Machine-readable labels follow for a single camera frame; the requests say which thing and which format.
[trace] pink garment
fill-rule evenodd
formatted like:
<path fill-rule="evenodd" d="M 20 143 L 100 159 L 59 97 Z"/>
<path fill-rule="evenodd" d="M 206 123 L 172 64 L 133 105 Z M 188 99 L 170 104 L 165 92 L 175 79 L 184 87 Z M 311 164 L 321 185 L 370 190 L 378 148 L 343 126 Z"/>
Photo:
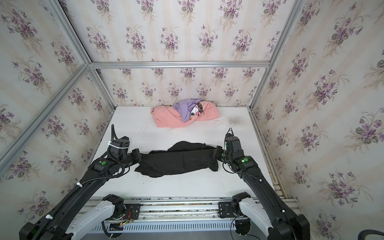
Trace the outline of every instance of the pink garment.
<path fill-rule="evenodd" d="M 187 122 L 183 121 L 181 114 L 172 106 L 158 106 L 152 108 L 151 114 L 153 115 L 157 127 L 170 128 L 186 127 L 194 121 L 212 120 L 220 117 L 220 113 L 213 103 L 206 101 L 200 103 L 203 106 L 203 112 L 199 116 L 192 117 L 192 119 Z"/>

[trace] white table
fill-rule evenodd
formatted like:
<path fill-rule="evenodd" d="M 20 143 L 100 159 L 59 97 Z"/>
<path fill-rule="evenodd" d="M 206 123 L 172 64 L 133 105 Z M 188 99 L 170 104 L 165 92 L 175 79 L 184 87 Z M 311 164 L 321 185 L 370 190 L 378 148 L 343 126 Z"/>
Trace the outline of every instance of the white table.
<path fill-rule="evenodd" d="M 94 159 L 101 156 L 107 149 L 111 124 L 115 126 L 117 137 L 129 137 L 130 150 L 138 148 L 141 153 L 167 150 L 180 141 L 200 142 L 214 147 L 223 146 L 225 134 L 231 127 L 235 136 L 240 139 L 244 154 L 253 157 L 272 186 L 247 108 L 220 107 L 218 109 L 220 118 L 211 121 L 195 121 L 188 127 L 171 129 L 156 127 L 150 114 L 151 107 L 119 106 Z M 221 162 L 219 162 L 218 172 L 207 168 L 158 178 L 135 172 L 137 166 L 131 167 L 128 174 L 107 181 L 93 196 L 105 197 L 108 194 L 115 194 L 120 197 L 231 197 L 241 192 L 248 192 L 255 197 L 252 190 L 237 174 L 230 174 L 223 170 Z"/>

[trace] purple fabric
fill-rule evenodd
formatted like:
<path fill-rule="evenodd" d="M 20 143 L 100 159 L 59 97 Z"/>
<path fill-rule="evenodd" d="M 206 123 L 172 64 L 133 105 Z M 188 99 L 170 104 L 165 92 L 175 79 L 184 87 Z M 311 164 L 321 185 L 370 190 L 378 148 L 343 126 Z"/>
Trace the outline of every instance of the purple fabric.
<path fill-rule="evenodd" d="M 201 102 L 202 99 L 185 99 L 180 100 L 178 103 L 173 105 L 173 108 L 176 109 L 183 118 L 184 122 L 189 120 L 192 109 L 196 106 L 198 102 Z"/>

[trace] wall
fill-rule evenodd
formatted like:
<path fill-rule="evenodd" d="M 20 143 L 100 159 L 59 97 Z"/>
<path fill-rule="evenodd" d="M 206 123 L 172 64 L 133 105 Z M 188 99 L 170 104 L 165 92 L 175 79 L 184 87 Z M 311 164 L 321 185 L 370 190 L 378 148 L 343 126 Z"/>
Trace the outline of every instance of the wall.
<path fill-rule="evenodd" d="M 0 178 L 3 237 L 18 239 L 26 222 L 36 222 L 72 189 L 109 117 L 105 102 L 84 76 Z"/>
<path fill-rule="evenodd" d="M 1 1 L 0 156 L 80 65 L 44 1 Z"/>
<path fill-rule="evenodd" d="M 314 239 L 384 231 L 384 2 L 306 2 L 256 108 Z"/>
<path fill-rule="evenodd" d="M 92 61 L 269 60 L 292 4 L 285 0 L 61 1 Z M 173 105 L 197 97 L 221 106 L 245 106 L 263 71 L 186 68 L 101 73 L 120 106 Z M 171 95 L 170 88 L 179 89 L 180 95 Z M 122 93 L 118 96 L 114 89 Z M 227 91 L 234 92 L 228 97 Z"/>

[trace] folded black fabric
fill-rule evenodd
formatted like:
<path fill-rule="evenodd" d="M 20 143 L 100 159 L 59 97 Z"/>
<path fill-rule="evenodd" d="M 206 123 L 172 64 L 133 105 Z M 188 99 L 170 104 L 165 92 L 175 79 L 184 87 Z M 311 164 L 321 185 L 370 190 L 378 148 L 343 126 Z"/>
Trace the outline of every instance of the folded black fabric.
<path fill-rule="evenodd" d="M 178 142 L 167 151 L 143 154 L 135 171 L 150 177 L 182 174 L 208 167 L 216 172 L 218 163 L 212 157 L 214 149 L 202 143 Z"/>

